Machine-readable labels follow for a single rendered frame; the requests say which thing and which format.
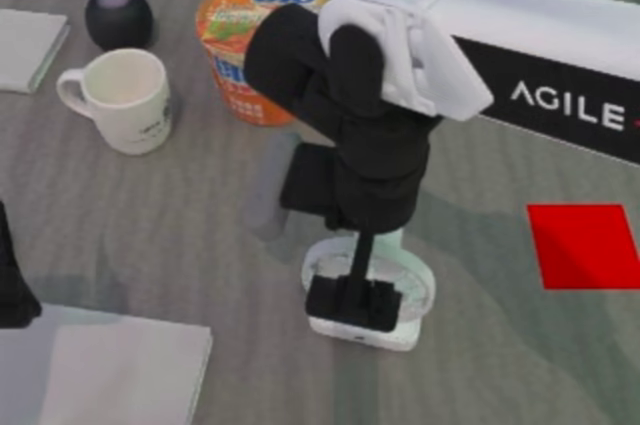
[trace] white mug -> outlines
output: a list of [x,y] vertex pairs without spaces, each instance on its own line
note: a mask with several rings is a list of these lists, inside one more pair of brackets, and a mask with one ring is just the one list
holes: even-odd
[[[80,87],[80,94],[72,84]],[[127,155],[162,145],[171,132],[169,82],[164,64],[139,49],[105,53],[57,82],[60,99],[96,124],[105,141]]]

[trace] black ball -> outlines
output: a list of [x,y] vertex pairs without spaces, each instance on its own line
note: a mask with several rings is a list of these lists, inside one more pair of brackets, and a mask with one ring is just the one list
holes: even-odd
[[146,48],[153,36],[153,12],[147,0],[89,0],[85,8],[89,36],[102,50]]

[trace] gray table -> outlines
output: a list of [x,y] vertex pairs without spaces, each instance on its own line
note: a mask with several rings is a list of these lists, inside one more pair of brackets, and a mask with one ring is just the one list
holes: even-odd
[[161,28],[153,51],[181,112],[165,146],[131,158],[55,95],[64,69],[98,54],[85,0],[0,0],[73,25],[37,94],[0,95],[0,196],[43,301],[210,326],[198,425],[640,420],[640,296],[541,291],[524,208],[615,201],[638,235],[637,169],[484,119],[444,124],[406,231],[439,286],[417,349],[320,337],[299,274],[329,233],[306,216],[271,244],[242,229],[242,193],[272,131],[219,102],[194,33],[200,0],[150,1]]

